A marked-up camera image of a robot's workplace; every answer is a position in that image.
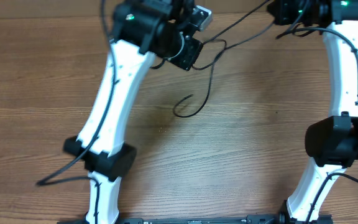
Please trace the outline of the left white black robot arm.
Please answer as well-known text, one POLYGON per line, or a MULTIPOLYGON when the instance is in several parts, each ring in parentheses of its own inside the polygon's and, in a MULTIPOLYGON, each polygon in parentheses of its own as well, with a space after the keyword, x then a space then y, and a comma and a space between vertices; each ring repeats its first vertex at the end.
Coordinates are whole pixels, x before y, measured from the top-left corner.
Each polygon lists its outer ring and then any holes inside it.
POLYGON ((156 58, 189 70, 202 49, 194 33, 211 19, 211 11, 193 1, 124 1, 116 6, 104 77, 90 116, 63 145, 88 172, 90 201, 83 223, 117 221, 121 180, 137 154, 124 135, 140 84, 156 58))

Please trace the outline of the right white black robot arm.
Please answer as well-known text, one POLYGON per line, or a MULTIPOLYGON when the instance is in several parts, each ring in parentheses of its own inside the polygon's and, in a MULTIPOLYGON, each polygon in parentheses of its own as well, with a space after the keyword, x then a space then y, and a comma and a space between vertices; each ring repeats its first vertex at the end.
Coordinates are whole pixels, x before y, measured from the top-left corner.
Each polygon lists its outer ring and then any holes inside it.
POLYGON ((358 0, 274 0, 267 12, 287 26, 286 34, 321 34, 331 85, 328 117, 306 130, 306 169, 273 222, 331 223, 319 210, 335 181, 358 161, 358 0))

